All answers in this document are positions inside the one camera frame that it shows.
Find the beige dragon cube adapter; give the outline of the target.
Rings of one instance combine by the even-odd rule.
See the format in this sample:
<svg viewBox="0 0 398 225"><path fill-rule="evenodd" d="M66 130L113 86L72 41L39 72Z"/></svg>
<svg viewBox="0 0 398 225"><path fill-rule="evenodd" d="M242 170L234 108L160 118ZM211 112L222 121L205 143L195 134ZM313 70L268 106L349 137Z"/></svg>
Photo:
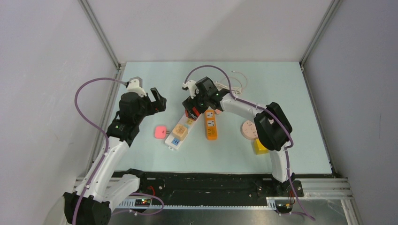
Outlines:
<svg viewBox="0 0 398 225"><path fill-rule="evenodd" d="M188 128L186 126L178 123L173 128L172 134L178 140L183 141L186 138L187 134L188 134Z"/></svg>

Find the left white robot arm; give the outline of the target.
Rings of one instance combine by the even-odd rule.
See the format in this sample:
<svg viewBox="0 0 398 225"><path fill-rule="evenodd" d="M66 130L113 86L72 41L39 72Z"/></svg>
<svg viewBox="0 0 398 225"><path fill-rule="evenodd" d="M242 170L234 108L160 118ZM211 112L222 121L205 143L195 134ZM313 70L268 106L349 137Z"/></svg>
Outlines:
<svg viewBox="0 0 398 225"><path fill-rule="evenodd" d="M166 110L166 98L151 88L155 100L147 94L129 91L122 94L119 110L105 133L105 142L92 168L73 193L64 193L64 214L71 225L107 225L115 208L130 194L143 195L148 182L125 174L113 185L109 181L116 166L139 133L146 116Z"/></svg>

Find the red cube socket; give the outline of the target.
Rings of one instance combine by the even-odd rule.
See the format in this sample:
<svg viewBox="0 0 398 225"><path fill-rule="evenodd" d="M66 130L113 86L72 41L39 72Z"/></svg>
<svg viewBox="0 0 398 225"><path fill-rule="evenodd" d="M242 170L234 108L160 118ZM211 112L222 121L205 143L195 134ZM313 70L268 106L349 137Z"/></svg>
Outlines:
<svg viewBox="0 0 398 225"><path fill-rule="evenodd" d="M189 119L197 120L201 113L197 110L196 107L188 107L185 109L185 115Z"/></svg>

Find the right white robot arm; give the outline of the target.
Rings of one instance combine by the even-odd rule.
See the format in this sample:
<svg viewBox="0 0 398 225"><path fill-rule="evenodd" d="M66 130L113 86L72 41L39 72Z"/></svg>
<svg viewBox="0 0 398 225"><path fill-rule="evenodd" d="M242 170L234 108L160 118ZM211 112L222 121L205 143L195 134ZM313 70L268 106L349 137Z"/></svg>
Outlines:
<svg viewBox="0 0 398 225"><path fill-rule="evenodd" d="M228 112L254 123L260 143L269 150L272 164L273 191L280 196L291 190L291 168L286 151L293 146L292 126L280 105L272 102L266 106L238 98L228 89L218 89L205 77L199 81L189 80L182 84L189 97L182 102L191 119L198 118L211 108Z"/></svg>

